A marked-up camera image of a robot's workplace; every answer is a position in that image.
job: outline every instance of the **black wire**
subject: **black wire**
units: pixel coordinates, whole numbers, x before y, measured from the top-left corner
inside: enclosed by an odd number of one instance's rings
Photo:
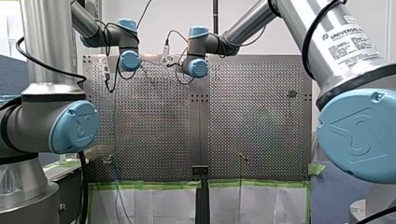
[[[396,206],[387,208],[387,209],[385,209],[382,212],[379,212],[377,214],[374,214],[374,215],[372,215],[370,217],[365,218],[362,221],[357,222],[356,224],[366,224],[366,223],[369,223],[371,221],[374,221],[376,219],[379,219],[381,217],[384,217],[384,216],[389,215],[389,214],[394,213],[394,212],[396,212]]]
[[[250,45],[256,43],[256,42],[262,37],[262,35],[264,34],[265,29],[266,29],[266,26],[264,26],[264,28],[262,28],[262,32],[257,36],[256,39],[254,39],[253,41],[251,41],[251,42],[249,42],[249,43],[247,43],[247,44],[237,45],[237,44],[234,44],[234,43],[230,42],[229,40],[227,40],[227,38],[225,37],[225,35],[223,36],[223,38],[224,38],[224,41],[225,41],[227,44],[229,44],[229,45],[231,45],[231,46],[233,46],[233,47],[235,47],[235,48],[247,47],[247,46],[250,46]]]
[[[85,224],[88,215],[88,168],[85,162],[84,152],[79,152],[79,160],[81,162],[81,172],[82,172],[82,211],[81,218],[79,220],[80,224]]]
[[[221,46],[221,48],[222,48],[222,50],[223,50],[223,53],[224,53],[224,55],[220,55],[219,54],[219,57],[220,58],[222,58],[222,59],[224,59],[226,56],[225,56],[225,51],[226,51],[226,49],[225,49],[225,46],[224,46],[224,43],[221,41],[221,39],[220,39],[220,37],[218,36],[218,35],[214,35],[214,34],[212,34],[212,33],[209,33],[210,35],[213,35],[217,40],[218,40],[218,43],[220,44],[220,46]]]
[[[114,105],[113,105],[113,116],[112,116],[112,121],[113,121],[113,138],[114,138],[114,145],[113,145],[113,154],[114,156],[117,153],[117,149],[118,149],[118,141],[117,141],[117,127],[116,127],[116,113],[117,113],[117,104],[118,104],[118,95],[117,93],[114,94]],[[128,219],[128,222],[130,224],[132,224],[131,219],[128,217],[128,213],[126,212],[126,208],[125,208],[125,204],[124,201],[122,199],[122,195],[120,193],[120,171],[118,169],[117,164],[114,162],[114,157],[113,157],[113,161],[111,162],[114,171],[116,172],[116,187],[117,187],[117,196],[116,196],[116,200],[115,200],[115,210],[116,210],[116,215],[117,215],[117,221],[118,223],[120,223],[120,216],[119,216],[119,211],[118,211],[118,198],[120,197],[120,201],[121,201],[121,205],[122,205],[122,210],[124,215],[126,216],[126,218]]]
[[[309,65],[309,60],[308,60],[308,54],[309,54],[309,45],[311,44],[312,37],[314,36],[314,32],[317,30],[320,22],[322,19],[327,15],[327,13],[338,6],[339,4],[346,4],[347,0],[344,0],[344,2],[340,2],[339,0],[332,0],[329,5],[324,7],[317,17],[314,19],[312,22],[311,26],[309,27],[308,31],[306,32],[304,43],[303,43],[303,50],[302,50],[302,55],[303,55],[303,65],[305,72],[315,80],[314,75],[312,74],[311,67]]]
[[[188,43],[189,41],[187,40],[187,38],[186,37],[184,37],[184,35],[183,34],[181,34],[179,31],[177,31],[177,30],[171,30],[171,31],[169,31],[169,33],[168,33],[168,37],[166,37],[166,41],[169,41],[169,37],[171,36],[171,34],[172,33],[176,33],[176,34],[178,34],[186,43]]]
[[[79,218],[79,216],[80,216],[80,210],[81,210],[81,206],[82,206],[82,191],[83,191],[84,189],[83,189],[83,186],[82,186],[82,181],[81,181],[81,190],[80,190],[80,193],[79,193],[79,201],[78,201],[78,212],[77,212],[77,215],[76,215],[76,220],[75,220],[75,224],[78,224],[78,218]]]
[[[0,111],[2,111],[4,109],[7,109],[7,108],[9,108],[10,106],[13,106],[13,105],[21,105],[21,104],[22,104],[22,98],[19,96],[19,97],[16,97],[16,98],[12,99],[12,100],[9,100],[5,104],[1,105],[0,106]]]
[[[122,29],[123,31],[127,32],[129,35],[132,35],[134,38],[136,38],[137,42],[139,42],[139,38],[137,37],[137,35],[135,33],[133,33],[132,31],[128,30],[125,27],[122,27],[116,23],[113,22],[108,22],[108,23],[104,23],[102,21],[96,20],[97,22],[99,22],[102,26],[103,26],[103,39],[105,40],[106,43],[106,56],[108,57],[110,55],[110,51],[111,51],[111,46],[112,46],[112,35],[111,32],[108,30],[108,26],[112,25],[112,26],[116,26],[120,29]],[[134,77],[134,75],[136,74],[136,71],[134,71],[132,73],[132,75],[130,77],[124,77],[122,75],[122,72],[120,71],[120,55],[117,59],[117,65],[116,65],[116,71],[114,74],[114,83],[113,83],[113,88],[110,89],[109,85],[108,85],[108,81],[109,80],[105,80],[105,84],[106,84],[106,88],[108,90],[108,92],[113,93],[116,88],[117,88],[117,77],[120,76],[122,79],[124,80],[130,80]]]
[[[143,18],[145,17],[146,12],[147,12],[147,10],[148,10],[148,8],[149,8],[149,4],[151,3],[151,1],[152,1],[152,0],[149,0],[148,3],[146,4],[145,10],[143,11],[142,16],[140,17],[139,22],[137,23],[137,28],[139,28],[140,22],[142,22]]]
[[[177,79],[178,83],[180,83],[181,85],[184,85],[184,86],[187,86],[187,85],[191,84],[195,80],[195,78],[192,77],[192,78],[190,78],[190,80],[188,82],[182,82],[180,80],[180,78],[178,77],[177,69],[181,66],[180,61],[181,61],[181,58],[183,57],[183,55],[184,55],[184,53],[186,51],[187,51],[187,49],[184,49],[184,51],[181,53],[180,58],[178,59],[178,62],[177,62],[177,68],[175,69],[175,76],[176,76],[176,79]]]
[[[21,43],[22,43],[23,41],[24,41],[24,36],[21,37],[21,39],[19,39],[19,40],[17,41],[17,44],[16,44],[17,51],[18,51],[21,55],[23,55],[24,57],[26,57],[29,61],[32,61],[33,63],[36,63],[36,64],[38,64],[38,65],[40,65],[40,66],[42,66],[42,67],[44,67],[44,68],[46,68],[46,69],[48,69],[48,70],[50,70],[50,71],[52,71],[52,72],[60,73],[60,74],[62,74],[62,75],[64,75],[64,76],[67,76],[67,77],[74,77],[74,78],[79,78],[79,79],[81,79],[80,81],[77,82],[77,84],[83,83],[83,82],[85,82],[85,81],[87,80],[87,78],[84,77],[84,76],[82,76],[82,75],[77,75],[77,74],[73,74],[73,73],[68,73],[68,72],[59,70],[59,69],[57,69],[57,68],[55,68],[55,67],[52,67],[52,66],[50,66],[50,65],[47,65],[47,64],[45,64],[45,63],[40,62],[37,58],[33,57],[33,56],[30,55],[28,52],[25,52],[25,51],[23,51],[23,49],[21,49]]]

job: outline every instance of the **pegboard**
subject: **pegboard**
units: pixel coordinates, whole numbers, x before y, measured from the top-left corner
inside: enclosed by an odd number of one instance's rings
[[[116,60],[91,55],[83,61],[84,88],[101,118],[92,181],[186,180],[193,165],[208,165],[209,178],[306,177],[311,81],[299,56],[210,56],[209,77],[189,86],[144,63],[108,93],[105,67],[111,70]]]
[[[116,90],[109,93],[104,72],[114,59],[91,55],[84,60],[90,74],[87,92],[100,113],[92,181],[190,180],[193,88],[180,85],[175,73],[144,63],[130,80],[118,78]]]
[[[210,58],[209,178],[302,180],[312,82],[299,56]]]

